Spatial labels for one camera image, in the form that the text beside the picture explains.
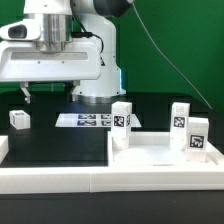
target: green wall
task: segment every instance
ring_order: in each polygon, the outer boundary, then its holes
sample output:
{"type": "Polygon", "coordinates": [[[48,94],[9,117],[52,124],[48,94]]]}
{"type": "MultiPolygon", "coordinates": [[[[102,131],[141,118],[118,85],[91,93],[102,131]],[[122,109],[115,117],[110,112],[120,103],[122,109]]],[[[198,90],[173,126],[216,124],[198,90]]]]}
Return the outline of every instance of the green wall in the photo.
{"type": "MultiPolygon", "coordinates": [[[[22,18],[23,0],[1,3],[0,25],[22,18]]],[[[161,50],[224,116],[224,1],[136,0],[135,6],[161,50]]],[[[156,51],[133,8],[113,22],[128,91],[179,92],[200,99],[156,51]]],[[[13,88],[0,85],[0,91],[13,88]]]]}

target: white platform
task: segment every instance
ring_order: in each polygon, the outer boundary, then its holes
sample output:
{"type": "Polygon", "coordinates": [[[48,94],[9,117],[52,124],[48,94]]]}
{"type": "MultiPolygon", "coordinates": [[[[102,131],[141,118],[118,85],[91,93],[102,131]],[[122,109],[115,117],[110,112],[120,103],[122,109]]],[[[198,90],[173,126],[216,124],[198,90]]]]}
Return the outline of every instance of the white platform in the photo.
{"type": "Polygon", "coordinates": [[[211,144],[198,163],[169,150],[169,133],[130,139],[130,150],[118,152],[108,134],[108,167],[2,168],[0,194],[224,189],[224,156],[211,144]]]}

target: black table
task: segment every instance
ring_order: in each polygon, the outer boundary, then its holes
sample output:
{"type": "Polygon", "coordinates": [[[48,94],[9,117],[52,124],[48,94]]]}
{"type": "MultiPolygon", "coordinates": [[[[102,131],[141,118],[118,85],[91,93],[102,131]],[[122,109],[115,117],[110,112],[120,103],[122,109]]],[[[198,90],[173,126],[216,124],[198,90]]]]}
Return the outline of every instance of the black table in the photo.
{"type": "MultiPolygon", "coordinates": [[[[1,167],[107,166],[109,128],[56,128],[60,113],[110,113],[111,104],[70,102],[64,92],[34,92],[26,105],[20,91],[0,95],[0,135],[9,135],[1,167]],[[31,115],[31,129],[10,127],[9,111],[31,115]]],[[[224,152],[224,120],[184,94],[129,93],[142,128],[169,131],[173,102],[191,104],[190,116],[208,118],[209,141],[224,152]]],[[[14,223],[223,223],[223,191],[117,192],[97,194],[0,195],[0,221],[14,223]]]]}

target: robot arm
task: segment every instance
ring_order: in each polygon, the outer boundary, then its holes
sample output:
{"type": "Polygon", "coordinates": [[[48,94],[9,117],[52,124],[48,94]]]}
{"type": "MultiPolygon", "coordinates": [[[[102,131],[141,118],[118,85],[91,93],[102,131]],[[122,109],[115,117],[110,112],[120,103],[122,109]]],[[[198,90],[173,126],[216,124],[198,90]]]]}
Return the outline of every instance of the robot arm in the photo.
{"type": "Polygon", "coordinates": [[[0,43],[0,82],[70,81],[76,83],[73,95],[108,99],[124,94],[116,65],[116,29],[105,17],[123,15],[132,3],[25,0],[26,19],[0,28],[5,40],[0,43]],[[95,37],[74,38],[73,16],[80,18],[84,34],[95,37]],[[103,52],[96,36],[103,40],[103,52]]]}

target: white block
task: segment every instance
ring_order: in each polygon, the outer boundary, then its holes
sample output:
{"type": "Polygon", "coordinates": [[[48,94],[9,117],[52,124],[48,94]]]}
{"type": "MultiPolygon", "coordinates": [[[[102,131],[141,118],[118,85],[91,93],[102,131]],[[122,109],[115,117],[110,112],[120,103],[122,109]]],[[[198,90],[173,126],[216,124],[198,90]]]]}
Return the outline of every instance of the white block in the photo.
{"type": "Polygon", "coordinates": [[[9,151],[8,137],[0,136],[0,163],[3,161],[9,151]]]}
{"type": "Polygon", "coordinates": [[[207,118],[190,117],[187,133],[187,160],[205,162],[209,121],[207,118]]]}
{"type": "Polygon", "coordinates": [[[17,130],[30,128],[30,115],[23,110],[12,110],[9,112],[10,124],[17,130]]]}
{"type": "Polygon", "coordinates": [[[132,103],[118,101],[112,104],[111,134],[115,149],[124,150],[129,147],[131,113],[132,103]]]}
{"type": "Polygon", "coordinates": [[[189,110],[189,103],[174,103],[172,105],[170,148],[173,150],[186,149],[189,110]]]}

